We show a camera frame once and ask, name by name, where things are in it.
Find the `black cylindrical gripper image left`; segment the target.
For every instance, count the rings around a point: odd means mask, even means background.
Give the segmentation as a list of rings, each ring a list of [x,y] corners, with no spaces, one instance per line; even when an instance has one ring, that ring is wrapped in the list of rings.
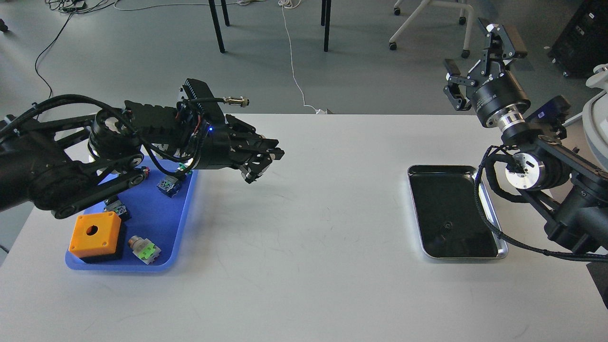
[[[285,151],[278,148],[278,139],[265,138],[256,128],[234,115],[226,115],[226,123],[212,124],[204,121],[200,132],[204,139],[198,148],[196,170],[239,169],[245,182],[251,184],[265,173],[274,160],[280,160]],[[247,154],[237,152],[238,147],[250,146],[261,149],[247,158]]]

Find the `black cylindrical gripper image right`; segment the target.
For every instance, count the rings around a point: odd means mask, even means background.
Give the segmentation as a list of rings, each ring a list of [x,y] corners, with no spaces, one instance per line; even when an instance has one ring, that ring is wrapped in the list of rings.
[[[452,59],[445,59],[447,85],[444,93],[457,111],[467,111],[472,107],[484,128],[495,126],[491,117],[504,108],[515,105],[520,113],[525,113],[531,102],[523,87],[509,71],[509,64],[528,55],[528,49],[513,25],[493,24],[486,18],[479,18],[484,28],[485,47],[478,62],[471,67],[468,76],[462,76]],[[469,87],[468,99],[460,87]]]

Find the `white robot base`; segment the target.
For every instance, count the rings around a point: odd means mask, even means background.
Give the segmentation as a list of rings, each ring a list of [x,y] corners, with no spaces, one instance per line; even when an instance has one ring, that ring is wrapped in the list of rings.
[[[594,160],[605,171],[608,167],[608,65],[594,68],[594,74],[586,81],[586,86],[599,88],[601,92],[584,104],[582,111],[566,121],[567,148],[572,149],[587,160]]]

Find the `black robot arm image left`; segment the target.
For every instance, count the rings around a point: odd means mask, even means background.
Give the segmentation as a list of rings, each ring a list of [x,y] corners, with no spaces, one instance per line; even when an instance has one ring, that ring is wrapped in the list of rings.
[[[276,139],[219,104],[245,107],[243,97],[215,97],[188,78],[174,107],[130,100],[116,108],[84,95],[59,95],[1,121],[0,207],[27,201],[67,218],[133,188],[155,167],[182,180],[191,170],[231,168],[248,183],[284,156]]]

